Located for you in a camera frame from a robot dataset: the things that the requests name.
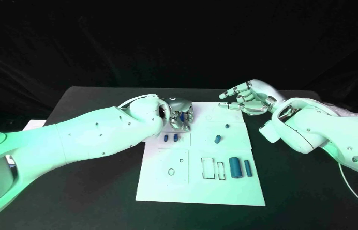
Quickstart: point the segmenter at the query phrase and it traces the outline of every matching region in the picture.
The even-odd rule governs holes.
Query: black curtain
[[[279,89],[341,89],[345,96],[326,94],[344,101],[355,87],[338,81],[357,82],[342,63],[358,48],[357,5],[0,0],[0,111],[46,118],[71,86],[225,89],[253,78]]]

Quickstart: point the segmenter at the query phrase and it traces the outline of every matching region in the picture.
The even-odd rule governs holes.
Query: blue object
[[[230,158],[230,170],[231,170],[231,177],[232,178],[241,178],[243,177],[240,160],[237,157]]]
[[[221,140],[221,136],[217,135],[217,138],[215,138],[215,143],[217,143],[217,144],[219,143],[219,140]]]
[[[245,168],[245,173],[247,173],[248,177],[251,177],[253,173],[251,173],[248,160],[244,161],[244,168]]]

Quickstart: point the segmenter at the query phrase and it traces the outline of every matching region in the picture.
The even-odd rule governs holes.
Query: black table
[[[72,87],[46,125],[147,93],[215,102],[221,92]],[[281,93],[319,100],[310,91]],[[0,229],[357,229],[358,199],[336,162],[320,148],[303,155],[281,140],[271,144],[258,132],[269,119],[269,113],[244,114],[266,207],[136,201],[141,142],[115,155],[75,162],[39,177],[0,212]],[[344,171],[357,190],[357,172]]]

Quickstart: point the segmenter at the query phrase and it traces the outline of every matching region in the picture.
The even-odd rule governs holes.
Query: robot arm
[[[250,91],[253,96],[243,96],[245,91]],[[235,86],[219,98],[235,93],[241,94],[237,97],[238,103],[225,102],[219,103],[219,106],[243,110],[248,115],[263,114],[266,111],[273,113],[271,120],[258,129],[271,143],[283,139],[303,154],[322,147],[338,163],[358,171],[358,117],[341,117],[329,106],[312,99],[286,100],[260,80]]]
[[[108,156],[157,135],[166,123],[189,131],[192,103],[150,94],[118,107],[91,111],[42,128],[0,133],[0,211],[48,171],[75,161]],[[13,179],[4,155],[16,162]]]

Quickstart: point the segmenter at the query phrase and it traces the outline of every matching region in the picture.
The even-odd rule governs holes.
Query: blue cylinder
[[[219,140],[221,140],[221,136],[217,135],[217,138],[215,138],[215,143],[217,143],[217,144],[219,143]]]
[[[237,157],[230,158],[230,170],[231,170],[231,177],[232,178],[241,178],[243,177],[240,160]]]
[[[251,177],[253,173],[251,173],[248,160],[244,161],[244,168],[245,168],[245,173],[247,173],[248,177]]]

